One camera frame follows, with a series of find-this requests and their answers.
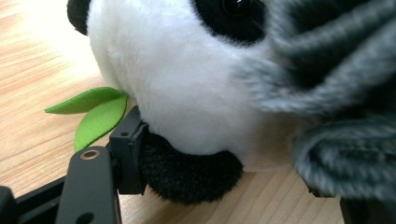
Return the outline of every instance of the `wood grain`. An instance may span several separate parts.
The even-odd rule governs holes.
[[[15,196],[65,175],[83,115],[44,108],[103,86],[89,40],[65,0],[0,0],[0,185]],[[107,139],[96,145],[103,146]],[[246,173],[218,203],[182,206],[147,189],[120,196],[123,223],[343,223],[338,199],[318,199],[291,169]]]

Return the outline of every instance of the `black fur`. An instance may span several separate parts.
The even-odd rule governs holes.
[[[265,37],[263,30],[265,5],[253,0],[250,11],[243,16],[231,16],[223,9],[224,0],[191,0],[196,14],[210,34],[231,39],[234,43],[251,45]]]
[[[69,0],[67,18],[77,31],[87,34],[87,18],[91,0]]]
[[[237,184],[243,173],[242,163],[231,152],[188,155],[156,134],[144,139],[140,153],[142,176],[157,194],[175,203],[217,201]]]

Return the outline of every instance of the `gray fur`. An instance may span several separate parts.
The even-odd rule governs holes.
[[[375,108],[367,103],[385,100],[370,93],[396,76],[396,1],[361,1],[342,8],[345,2],[273,1],[268,38],[276,56],[290,66],[249,59],[235,73],[263,111],[333,115],[295,142],[294,167],[309,186],[347,198],[396,201],[395,100],[381,113],[371,113]],[[325,14],[326,7],[338,14],[322,18],[325,22],[314,28],[303,29],[295,19],[301,13],[314,20],[308,13]],[[322,77],[310,88],[300,82],[307,66]],[[347,113],[357,107],[364,116]]]

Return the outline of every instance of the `bamboo leaf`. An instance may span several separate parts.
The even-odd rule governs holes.
[[[123,94],[117,99],[93,108],[78,125],[75,135],[75,151],[89,146],[113,130],[122,120],[128,96]]]
[[[120,98],[122,95],[125,95],[123,91],[118,91],[110,87],[94,88],[51,106],[45,109],[45,111],[51,114],[87,113],[103,103]]]

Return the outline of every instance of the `panda eye patch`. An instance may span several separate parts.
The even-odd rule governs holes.
[[[265,5],[260,0],[191,0],[194,12],[213,36],[249,46],[265,37]]]

